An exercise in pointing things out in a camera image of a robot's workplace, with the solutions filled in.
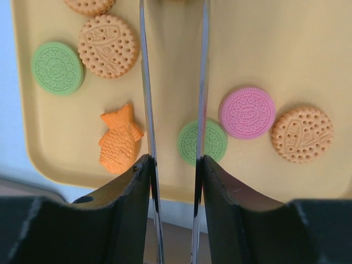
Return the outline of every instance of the light blue table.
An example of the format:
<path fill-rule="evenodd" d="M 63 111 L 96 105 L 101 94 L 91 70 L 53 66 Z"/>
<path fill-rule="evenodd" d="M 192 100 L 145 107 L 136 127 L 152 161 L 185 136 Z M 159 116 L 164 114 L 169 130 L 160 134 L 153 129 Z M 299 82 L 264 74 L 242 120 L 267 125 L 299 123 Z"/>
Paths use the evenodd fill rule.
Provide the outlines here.
<path fill-rule="evenodd" d="M 0 10 L 2 10 L 0 16 L 0 32 L 2 32 L 0 53 L 0 177 L 53 191 L 60 194 L 68 202 L 72 202 L 92 190 L 61 185 L 46 179 L 34 169 L 27 157 L 10 1 L 0 1 Z M 150 203 L 150 217 L 152 217 L 151 206 Z M 162 221 L 182 227 L 192 227 L 193 205 L 162 201 L 161 207 Z M 204 207 L 201 208 L 200 213 L 202 215 L 201 230 L 206 232 Z"/>

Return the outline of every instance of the beige tray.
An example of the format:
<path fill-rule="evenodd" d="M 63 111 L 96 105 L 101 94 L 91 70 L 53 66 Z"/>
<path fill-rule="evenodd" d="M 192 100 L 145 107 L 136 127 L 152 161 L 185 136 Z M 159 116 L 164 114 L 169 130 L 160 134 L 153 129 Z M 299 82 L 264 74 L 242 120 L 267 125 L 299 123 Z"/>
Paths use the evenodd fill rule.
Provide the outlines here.
<path fill-rule="evenodd" d="M 140 58 L 119 79 L 87 72 L 78 92 L 50 95 L 31 76 L 31 56 L 46 41 L 75 47 L 87 18 L 62 0 L 12 2 L 29 157 L 55 182 L 97 188 L 114 178 L 98 163 L 98 141 L 107 129 L 100 114 L 132 102 L 135 118 L 145 128 Z M 161 198 L 192 202 L 195 169 L 180 158 L 176 140 L 181 127 L 197 116 L 202 1 L 146 2 Z M 118 0 L 109 13 L 124 17 L 138 31 L 138 0 Z M 348 195 L 351 13 L 350 0 L 213 1 L 208 116 L 217 120 L 223 96 L 251 84 L 271 94 L 278 116 L 308 104 L 325 111 L 334 125 L 331 149 L 308 164 L 279 157 L 269 133 L 250 141 L 228 137 L 220 165 L 274 199 Z"/>

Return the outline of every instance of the metal strip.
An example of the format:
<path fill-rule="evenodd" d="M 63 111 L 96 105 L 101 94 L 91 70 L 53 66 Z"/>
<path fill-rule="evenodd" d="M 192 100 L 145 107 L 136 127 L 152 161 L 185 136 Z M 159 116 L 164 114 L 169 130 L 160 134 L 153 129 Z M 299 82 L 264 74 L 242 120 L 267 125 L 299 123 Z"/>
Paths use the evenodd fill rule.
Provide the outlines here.
<path fill-rule="evenodd" d="M 152 108 L 152 96 L 150 86 L 150 75 L 149 75 L 149 63 L 148 63 L 148 51 L 147 51 L 147 38 L 145 31 L 145 13 L 144 13 L 144 0 L 139 1 L 140 7 L 140 38 L 141 38 L 141 50 L 142 50 L 142 78 L 143 78 L 143 93 L 144 93 L 144 105 L 147 123 L 147 137 L 148 137 L 148 151 L 150 159 L 153 160 L 155 165 L 155 171 L 151 174 L 151 189 L 153 198 L 153 212 L 154 212 L 154 225 L 156 229 L 158 239 L 158 252 L 157 252 L 157 263 L 164 264 L 164 246 L 163 246 L 163 232 L 162 222 L 160 218 L 160 192 L 159 192 L 159 178 L 158 178 L 158 163 L 156 157 L 156 143 L 154 133 L 154 120 L 153 120 L 153 108 Z"/>
<path fill-rule="evenodd" d="M 202 50 L 200 66 L 200 87 L 198 101 L 198 132 L 196 153 L 196 180 L 194 192 L 194 215 L 192 230 L 191 264 L 197 264 L 200 235 L 199 205 L 202 198 L 203 168 L 204 168 L 204 139 L 207 118 L 208 100 L 208 66 L 209 66 L 209 27 L 210 27 L 210 0 L 203 0 L 203 27 L 202 27 Z"/>

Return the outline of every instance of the orange fish-shaped cracker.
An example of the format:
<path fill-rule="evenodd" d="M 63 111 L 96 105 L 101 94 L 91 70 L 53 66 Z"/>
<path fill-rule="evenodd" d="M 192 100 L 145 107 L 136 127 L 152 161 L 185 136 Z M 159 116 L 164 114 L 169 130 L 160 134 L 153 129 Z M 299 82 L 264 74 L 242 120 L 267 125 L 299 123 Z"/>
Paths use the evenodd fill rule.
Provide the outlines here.
<path fill-rule="evenodd" d="M 100 117 L 109 127 L 109 131 L 99 141 L 99 162 L 110 173 L 122 174 L 135 163 L 138 155 L 137 142 L 144 133 L 133 122 L 133 107 L 130 104 Z"/>

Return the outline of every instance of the pink cookie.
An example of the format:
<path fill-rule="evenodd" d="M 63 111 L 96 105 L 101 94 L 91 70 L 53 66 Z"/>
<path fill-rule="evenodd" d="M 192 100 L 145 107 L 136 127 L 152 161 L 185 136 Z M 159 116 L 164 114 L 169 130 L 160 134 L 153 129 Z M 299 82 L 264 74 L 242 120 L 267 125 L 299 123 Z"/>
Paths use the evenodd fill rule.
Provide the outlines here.
<path fill-rule="evenodd" d="M 245 87 L 223 101 L 219 119 L 226 132 L 234 138 L 254 139 L 273 125 L 275 104 L 263 90 Z"/>

